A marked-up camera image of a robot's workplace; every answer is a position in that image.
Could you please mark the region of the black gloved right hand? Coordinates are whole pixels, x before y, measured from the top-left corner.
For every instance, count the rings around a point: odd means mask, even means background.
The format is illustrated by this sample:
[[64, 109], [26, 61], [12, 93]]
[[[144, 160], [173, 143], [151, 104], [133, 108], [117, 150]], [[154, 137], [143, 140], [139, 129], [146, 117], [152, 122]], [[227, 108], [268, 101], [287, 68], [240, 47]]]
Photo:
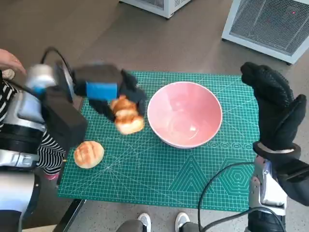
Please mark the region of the black gloved right hand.
[[307, 97], [295, 98], [288, 80], [269, 66], [246, 62], [240, 70], [258, 103], [259, 142], [273, 151], [291, 149], [305, 118]]

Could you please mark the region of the bare left hand blue tape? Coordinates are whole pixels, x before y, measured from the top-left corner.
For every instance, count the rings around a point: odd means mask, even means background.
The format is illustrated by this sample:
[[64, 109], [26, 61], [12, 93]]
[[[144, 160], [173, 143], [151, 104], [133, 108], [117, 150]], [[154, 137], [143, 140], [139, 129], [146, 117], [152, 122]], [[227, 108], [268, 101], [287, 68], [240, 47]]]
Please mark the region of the bare left hand blue tape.
[[126, 70], [109, 63], [97, 63], [77, 67], [72, 74], [76, 81], [74, 93], [88, 98], [89, 105], [108, 120], [115, 120], [108, 102], [121, 95], [136, 104], [141, 116], [145, 115], [146, 93], [138, 87], [136, 77]]

